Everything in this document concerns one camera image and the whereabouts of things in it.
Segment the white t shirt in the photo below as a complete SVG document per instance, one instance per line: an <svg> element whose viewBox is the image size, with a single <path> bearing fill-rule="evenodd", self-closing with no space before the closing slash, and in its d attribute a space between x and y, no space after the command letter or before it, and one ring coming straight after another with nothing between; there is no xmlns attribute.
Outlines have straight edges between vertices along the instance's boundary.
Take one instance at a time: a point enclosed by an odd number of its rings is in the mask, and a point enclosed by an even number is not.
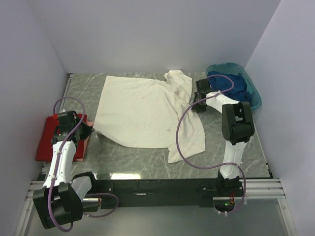
<svg viewBox="0 0 315 236"><path fill-rule="evenodd" d="M97 133L128 148L167 148L176 163L204 152L198 114L181 116L192 95L192 78L180 70L164 80L107 76L94 120Z"/></svg>

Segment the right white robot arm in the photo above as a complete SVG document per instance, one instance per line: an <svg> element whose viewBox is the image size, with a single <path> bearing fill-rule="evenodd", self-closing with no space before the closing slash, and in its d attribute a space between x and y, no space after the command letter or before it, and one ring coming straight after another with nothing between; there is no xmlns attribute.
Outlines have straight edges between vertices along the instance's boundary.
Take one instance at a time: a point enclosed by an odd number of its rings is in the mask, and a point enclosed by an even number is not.
<svg viewBox="0 0 315 236"><path fill-rule="evenodd" d="M248 102L231 99L213 90L206 79L197 81L196 88L194 102L206 97L208 99L194 105L192 109L204 112L209 106L221 113L221 131L226 142L224 165L220 166L218 172L216 191L221 196L241 191L239 167L244 149L255 132L251 106Z"/></svg>

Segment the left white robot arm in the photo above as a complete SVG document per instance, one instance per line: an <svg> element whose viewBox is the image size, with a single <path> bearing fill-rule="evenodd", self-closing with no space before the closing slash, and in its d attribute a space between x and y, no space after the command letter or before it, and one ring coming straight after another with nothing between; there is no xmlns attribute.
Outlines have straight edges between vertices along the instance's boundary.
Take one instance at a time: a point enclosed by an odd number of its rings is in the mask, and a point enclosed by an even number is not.
<svg viewBox="0 0 315 236"><path fill-rule="evenodd" d="M75 111L57 114L58 125L52 137L53 156L48 177L32 200L45 229L73 224L83 216L84 197L94 197L98 184L92 173L71 177L71 167L78 143L94 131Z"/></svg>

